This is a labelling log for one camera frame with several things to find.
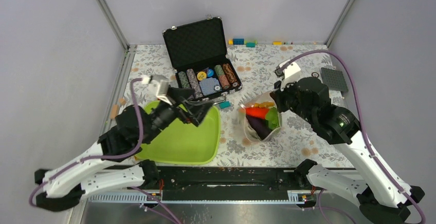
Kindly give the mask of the orange fried chicken piece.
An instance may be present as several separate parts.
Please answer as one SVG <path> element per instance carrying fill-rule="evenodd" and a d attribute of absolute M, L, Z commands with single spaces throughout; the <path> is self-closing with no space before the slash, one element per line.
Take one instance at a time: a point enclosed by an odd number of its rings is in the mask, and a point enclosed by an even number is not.
<path fill-rule="evenodd" d="M 275 103 L 274 102 L 254 103 L 251 107 L 255 107 L 255 108 L 272 108 L 272 107 L 275 107 Z"/>

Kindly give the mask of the clear pink zip top bag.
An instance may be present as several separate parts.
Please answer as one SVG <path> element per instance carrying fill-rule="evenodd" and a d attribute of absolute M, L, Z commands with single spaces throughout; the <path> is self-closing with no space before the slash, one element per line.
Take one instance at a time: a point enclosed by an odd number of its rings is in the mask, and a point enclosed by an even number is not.
<path fill-rule="evenodd" d="M 238 109 L 240 130 L 250 142 L 270 141 L 281 130 L 282 116 L 270 94 L 265 92 Z"/>

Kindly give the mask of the purple eggplant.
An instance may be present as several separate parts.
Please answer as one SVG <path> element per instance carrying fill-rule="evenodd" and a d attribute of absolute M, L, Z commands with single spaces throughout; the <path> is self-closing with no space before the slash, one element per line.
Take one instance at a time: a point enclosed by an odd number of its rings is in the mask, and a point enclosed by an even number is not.
<path fill-rule="evenodd" d="M 246 115 L 246 120 L 249 133 L 260 141 L 265 140 L 273 131 L 264 119 Z"/>

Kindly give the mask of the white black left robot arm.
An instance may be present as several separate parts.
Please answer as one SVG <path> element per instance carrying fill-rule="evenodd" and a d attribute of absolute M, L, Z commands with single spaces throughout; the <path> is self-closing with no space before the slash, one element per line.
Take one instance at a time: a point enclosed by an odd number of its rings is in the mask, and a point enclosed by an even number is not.
<path fill-rule="evenodd" d="M 153 91 L 159 101 L 157 107 L 146 113 L 136 96 L 132 96 L 132 105 L 116 116 L 116 125 L 90 148 L 57 169 L 35 171 L 36 188 L 28 199 L 32 207 L 61 212 L 101 192 L 139 186 L 152 189 L 159 184 L 160 176 L 152 161 L 115 173 L 104 174 L 102 170 L 138 154 L 143 144 L 150 144 L 175 120 L 199 126 L 214 103 L 190 100 L 192 88 L 174 88 L 162 75 L 143 76 L 130 82 L 135 83 Z"/>

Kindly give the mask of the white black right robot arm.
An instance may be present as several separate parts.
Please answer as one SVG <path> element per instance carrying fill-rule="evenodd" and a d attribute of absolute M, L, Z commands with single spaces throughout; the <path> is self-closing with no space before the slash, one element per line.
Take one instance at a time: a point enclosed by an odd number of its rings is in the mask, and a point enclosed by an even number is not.
<path fill-rule="evenodd" d="M 276 71 L 279 81 L 271 97 L 278 111 L 291 111 L 306 121 L 361 176 L 354 180 L 306 159 L 295 169 L 296 185 L 332 192 L 356 205 L 372 223 L 405 223 L 409 206 L 422 200 L 424 191 L 404 182 L 387 165 L 362 132 L 359 120 L 348 109 L 332 103 L 328 87 L 318 78 L 302 78 L 296 63 L 283 62 Z"/>

